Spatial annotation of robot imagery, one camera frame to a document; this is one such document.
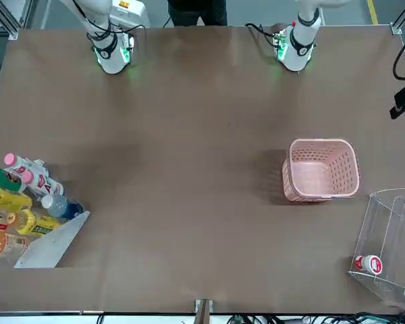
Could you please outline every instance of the brown table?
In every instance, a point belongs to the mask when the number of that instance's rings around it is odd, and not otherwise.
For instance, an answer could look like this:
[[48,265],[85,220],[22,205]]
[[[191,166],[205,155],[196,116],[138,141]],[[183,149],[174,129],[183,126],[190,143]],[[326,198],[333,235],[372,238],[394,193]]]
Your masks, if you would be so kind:
[[[85,33],[22,31],[0,75],[0,165],[49,163],[92,215],[59,269],[0,263],[0,311],[393,311],[346,272],[367,195],[405,187],[403,82],[388,26],[324,27],[293,74],[247,28],[147,30],[138,65],[97,65]],[[405,58],[398,66],[405,74]],[[295,138],[345,138],[352,200],[291,205],[280,165]]]

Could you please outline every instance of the clear acrylic stand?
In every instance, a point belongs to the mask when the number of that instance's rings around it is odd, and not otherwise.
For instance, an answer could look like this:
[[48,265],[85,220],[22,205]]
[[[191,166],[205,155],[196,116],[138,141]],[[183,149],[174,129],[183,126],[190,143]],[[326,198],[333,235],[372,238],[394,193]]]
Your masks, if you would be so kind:
[[[370,254],[383,263],[380,275],[356,268],[356,257]],[[405,189],[370,195],[348,273],[387,305],[405,307]]]

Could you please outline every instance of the red and white can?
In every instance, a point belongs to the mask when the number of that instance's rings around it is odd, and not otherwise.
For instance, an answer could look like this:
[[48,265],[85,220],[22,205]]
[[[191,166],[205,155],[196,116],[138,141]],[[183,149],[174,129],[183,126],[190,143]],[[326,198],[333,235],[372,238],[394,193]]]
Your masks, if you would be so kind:
[[383,272],[383,263],[376,255],[359,255],[354,262],[358,270],[367,271],[372,275],[380,275]]

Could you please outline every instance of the white bottle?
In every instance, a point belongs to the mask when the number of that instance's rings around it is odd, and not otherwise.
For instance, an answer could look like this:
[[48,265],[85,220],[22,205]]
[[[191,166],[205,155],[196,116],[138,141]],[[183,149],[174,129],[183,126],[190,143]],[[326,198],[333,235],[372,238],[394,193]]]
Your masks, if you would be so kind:
[[21,173],[21,180],[37,194],[63,194],[63,186],[43,174],[34,173],[29,170]]
[[42,174],[45,177],[49,176],[49,172],[46,167],[43,167],[43,161],[36,160],[36,162],[31,161],[25,157],[19,157],[13,153],[6,154],[4,158],[6,166],[9,167],[16,174],[21,174],[26,170],[33,173]]
[[376,255],[359,255],[355,259],[358,270],[367,271],[371,275],[380,275],[383,272],[383,263]]

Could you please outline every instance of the water bottle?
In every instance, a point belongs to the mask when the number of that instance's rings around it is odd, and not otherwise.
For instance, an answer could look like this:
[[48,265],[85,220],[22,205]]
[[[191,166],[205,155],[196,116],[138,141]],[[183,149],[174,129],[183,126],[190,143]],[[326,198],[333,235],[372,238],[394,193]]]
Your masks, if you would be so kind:
[[81,214],[84,211],[81,204],[70,202],[65,196],[60,194],[48,194],[40,202],[42,203],[42,207],[48,210],[48,214],[52,217],[71,220],[77,214]]

